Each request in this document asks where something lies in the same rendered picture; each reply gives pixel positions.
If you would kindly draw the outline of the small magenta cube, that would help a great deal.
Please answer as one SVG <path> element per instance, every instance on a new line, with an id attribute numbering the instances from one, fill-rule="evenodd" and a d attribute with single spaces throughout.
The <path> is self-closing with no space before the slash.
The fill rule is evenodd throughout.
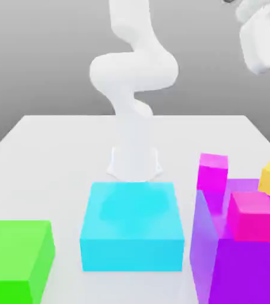
<path id="1" fill-rule="evenodd" d="M 205 194 L 223 196 L 228 177 L 228 156 L 201 153 L 196 189 Z"/>

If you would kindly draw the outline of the small pink cube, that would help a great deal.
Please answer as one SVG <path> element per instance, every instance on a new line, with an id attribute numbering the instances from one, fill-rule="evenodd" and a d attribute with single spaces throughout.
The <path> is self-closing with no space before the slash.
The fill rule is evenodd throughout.
<path id="1" fill-rule="evenodd" d="M 267 194 L 233 191 L 227 224 L 235 241 L 270 242 L 270 199 Z"/>

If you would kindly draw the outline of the large purple box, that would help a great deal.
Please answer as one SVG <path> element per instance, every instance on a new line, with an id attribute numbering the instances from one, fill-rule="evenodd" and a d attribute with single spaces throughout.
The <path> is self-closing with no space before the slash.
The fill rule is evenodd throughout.
<path id="1" fill-rule="evenodd" d="M 198 304 L 270 304 L 270 242 L 236 242 L 226 224 L 233 191 L 255 191 L 257 179 L 228 179 L 222 213 L 197 191 L 190 264 Z"/>

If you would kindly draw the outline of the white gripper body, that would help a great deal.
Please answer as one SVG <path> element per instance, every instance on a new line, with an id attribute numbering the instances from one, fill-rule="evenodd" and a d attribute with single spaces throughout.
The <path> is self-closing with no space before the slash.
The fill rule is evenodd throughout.
<path id="1" fill-rule="evenodd" d="M 260 7 L 242 25 L 240 44 L 249 70 L 260 74 L 270 69 L 270 4 Z"/>

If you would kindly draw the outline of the large cyan box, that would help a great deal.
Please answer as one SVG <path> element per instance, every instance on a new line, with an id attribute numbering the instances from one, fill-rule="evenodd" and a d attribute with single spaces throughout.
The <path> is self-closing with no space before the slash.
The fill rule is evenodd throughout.
<path id="1" fill-rule="evenodd" d="M 81 229 L 83 271 L 181 271 L 185 237 L 171 182 L 94 182 Z"/>

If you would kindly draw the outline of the large green box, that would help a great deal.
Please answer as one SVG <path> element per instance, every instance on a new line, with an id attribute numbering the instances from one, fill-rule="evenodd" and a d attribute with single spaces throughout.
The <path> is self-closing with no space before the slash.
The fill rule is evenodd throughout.
<path id="1" fill-rule="evenodd" d="M 0 220 L 0 304 L 41 304 L 54 257 L 49 220 Z"/>

